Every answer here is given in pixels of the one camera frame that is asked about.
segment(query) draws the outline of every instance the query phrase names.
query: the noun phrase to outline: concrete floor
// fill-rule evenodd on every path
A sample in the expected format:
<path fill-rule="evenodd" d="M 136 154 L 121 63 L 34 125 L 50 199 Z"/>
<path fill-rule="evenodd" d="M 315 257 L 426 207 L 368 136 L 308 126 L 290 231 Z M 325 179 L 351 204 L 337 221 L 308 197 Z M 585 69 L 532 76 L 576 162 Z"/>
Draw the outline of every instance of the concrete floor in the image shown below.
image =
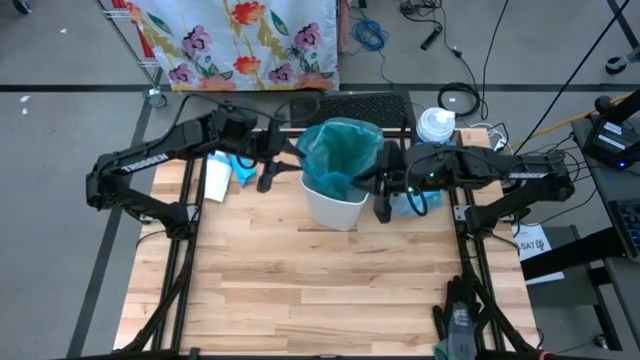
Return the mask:
<path fill-rule="evenodd" d="M 92 1 L 31 3 L 34 13 L 21 16 L 9 1 L 0 2 L 0 33 L 11 34 L 0 40 L 0 89 L 4 89 L 0 92 L 3 109 L 0 151 L 4 155 L 0 163 L 5 170 L 0 176 L 5 214 L 0 220 L 4 240 L 0 255 L 0 324 L 3 324 L 0 353 L 4 358 L 16 360 L 66 356 L 107 222 L 119 221 L 82 347 L 83 354 L 106 353 L 115 338 L 140 225 L 128 216 L 111 216 L 110 220 L 108 212 L 97 213 L 88 208 L 84 200 L 84 175 L 98 155 L 128 147 L 136 130 L 145 139 L 160 136 L 182 95 L 168 93 L 169 106 L 150 110 L 143 108 L 142 95 L 137 91 L 45 93 L 27 88 L 23 89 L 26 92 L 11 92 L 4 85 L 145 84 L 144 76 Z M 396 83 L 425 90 L 411 92 L 414 102 L 434 106 L 437 93 L 433 90 L 438 84 L 470 80 L 460 62 L 446 51 L 442 37 L 427 52 L 419 49 L 431 32 L 430 25 L 405 20 L 396 10 L 398 1 L 369 0 L 369 3 L 366 14 L 391 33 L 383 50 L 388 58 L 385 74 Z M 501 5 L 495 0 L 445 1 L 448 40 L 463 51 L 476 78 L 481 77 Z M 637 2 L 629 6 L 625 15 L 640 35 Z M 494 85 L 486 95 L 490 108 L 488 121 L 505 122 L 512 141 L 526 136 L 555 96 L 556 85 L 566 81 L 611 16 L 604 0 L 512 1 L 487 67 L 487 83 Z M 127 36 L 135 39 L 131 25 L 127 21 L 121 25 Z M 351 46 L 352 50 L 358 48 L 356 44 Z M 585 86 L 565 93 L 545 125 L 591 108 L 600 95 L 624 94 L 633 87 L 629 85 L 639 84 L 640 66 L 615 77 L 603 69 L 606 59 L 629 51 L 629 43 L 615 25 L 574 81 Z M 345 88 L 375 90 L 376 85 L 385 84 L 379 76 L 379 54 L 360 52 L 341 56 L 340 61 Z M 541 92 L 501 90 L 503 85 L 529 84 L 550 86 L 535 88 L 544 90 Z M 610 91 L 588 91 L 598 84 L 614 85 L 602 87 Z M 616 87 L 625 84 L 624 88 Z M 26 95 L 31 97 L 21 102 Z M 269 111 L 292 95 L 249 96 Z M 463 106 L 465 97 L 457 94 L 456 97 L 456 104 Z M 185 118 L 207 110 L 207 104 L 196 102 Z M 467 121 L 473 123 L 479 118 L 476 115 Z M 565 128 L 535 139 L 527 148 L 557 142 L 569 131 Z M 152 171 L 136 174 L 132 186 L 149 191 L 152 178 Z M 576 195 L 566 203 L 536 204 L 527 221 L 542 220 L 582 202 L 593 186 L 590 180 L 585 180 L 577 185 Z M 548 223 L 570 224 L 575 224 L 583 235 L 609 226 L 599 198 Z M 637 346 L 615 295 L 611 289 L 604 290 L 625 351 L 610 353 L 586 346 L 567 354 L 638 358 Z M 534 312 L 538 327 L 545 334 L 544 347 L 552 351 L 585 343 L 601 332 L 588 307 L 535 308 Z"/>

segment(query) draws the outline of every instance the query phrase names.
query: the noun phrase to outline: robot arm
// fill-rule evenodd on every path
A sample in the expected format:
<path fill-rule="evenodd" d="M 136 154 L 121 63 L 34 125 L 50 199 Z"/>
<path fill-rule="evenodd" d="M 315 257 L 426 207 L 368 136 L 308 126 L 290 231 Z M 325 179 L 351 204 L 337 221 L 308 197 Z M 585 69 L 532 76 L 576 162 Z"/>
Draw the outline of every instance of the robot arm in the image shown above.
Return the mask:
<path fill-rule="evenodd" d="M 509 179 L 527 182 L 490 205 L 467 208 L 464 213 L 470 232 L 493 228 L 499 218 L 537 201 L 565 201 L 574 193 L 561 152 L 512 156 L 483 147 L 439 144 L 420 144 L 405 152 L 396 142 L 385 143 L 376 164 L 357 176 L 354 186 L 377 196 L 374 211 L 386 223 L 391 219 L 389 199 L 399 193 L 478 190 Z M 412 196 L 408 199 L 413 204 Z"/>
<path fill-rule="evenodd" d="M 193 231 L 193 214 L 189 214 L 185 204 L 166 204 L 132 190 L 123 177 L 169 160 L 205 158 L 216 150 L 264 163 L 258 190 L 269 191 L 278 173 L 300 170 L 299 166 L 274 162 L 273 158 L 283 151 L 302 158 L 305 155 L 273 121 L 267 130 L 253 132 L 257 115 L 246 110 L 253 108 L 252 105 L 248 100 L 226 103 L 217 111 L 176 125 L 159 139 L 100 156 L 86 177 L 87 203 L 98 210 L 119 206 L 138 220 L 141 217 L 158 219 L 165 226 L 167 236 L 188 238 Z"/>

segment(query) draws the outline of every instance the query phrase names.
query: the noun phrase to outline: butcher block tabletop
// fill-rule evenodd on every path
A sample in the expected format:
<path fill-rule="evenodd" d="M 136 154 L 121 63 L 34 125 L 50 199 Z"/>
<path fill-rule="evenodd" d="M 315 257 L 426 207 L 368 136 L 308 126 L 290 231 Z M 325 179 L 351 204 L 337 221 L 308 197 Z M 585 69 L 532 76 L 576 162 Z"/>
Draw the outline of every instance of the butcher block tabletop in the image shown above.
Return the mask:
<path fill-rule="evenodd" d="M 465 145 L 489 143 L 483 129 L 461 135 Z M 151 195 L 177 201 L 184 168 L 180 161 L 159 166 Z M 196 188 L 196 177 L 193 182 Z M 498 183 L 475 192 L 480 205 L 501 196 Z M 277 176 L 266 194 L 256 191 L 255 180 L 242 188 L 232 178 L 224 203 L 205 199 L 201 212 L 180 352 L 432 355 L 438 338 L 431 309 L 444 304 L 447 281 L 461 273 L 444 199 L 445 206 L 426 217 L 380 224 L 370 198 L 357 225 L 338 232 L 311 218 L 300 172 Z M 140 236 L 162 229 L 159 223 L 144 226 Z M 506 224 L 495 233 L 513 239 Z M 138 247 L 114 348 L 130 342 L 156 308 L 170 241 L 159 234 Z M 496 239 L 486 239 L 485 246 L 496 301 L 535 346 L 518 254 Z M 175 304 L 165 347 L 174 312 Z"/>

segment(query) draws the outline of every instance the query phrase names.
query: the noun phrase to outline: floral fabric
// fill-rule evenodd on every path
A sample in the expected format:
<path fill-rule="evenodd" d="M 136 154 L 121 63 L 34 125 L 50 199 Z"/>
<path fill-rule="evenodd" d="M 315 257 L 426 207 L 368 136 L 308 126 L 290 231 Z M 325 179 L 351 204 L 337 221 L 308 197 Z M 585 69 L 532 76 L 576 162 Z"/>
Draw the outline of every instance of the floral fabric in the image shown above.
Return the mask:
<path fill-rule="evenodd" d="M 131 0 L 174 90 L 338 89 L 336 0 Z"/>

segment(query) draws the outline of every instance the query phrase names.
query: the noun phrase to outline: white container lid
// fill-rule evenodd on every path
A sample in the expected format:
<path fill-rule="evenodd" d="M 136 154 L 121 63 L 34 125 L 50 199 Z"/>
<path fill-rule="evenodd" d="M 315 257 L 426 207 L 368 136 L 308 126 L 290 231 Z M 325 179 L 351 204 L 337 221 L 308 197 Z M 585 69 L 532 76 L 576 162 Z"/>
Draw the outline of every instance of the white container lid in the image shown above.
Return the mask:
<path fill-rule="evenodd" d="M 425 110 L 420 116 L 417 133 L 424 142 L 443 142 L 453 135 L 456 113 L 439 107 Z"/>

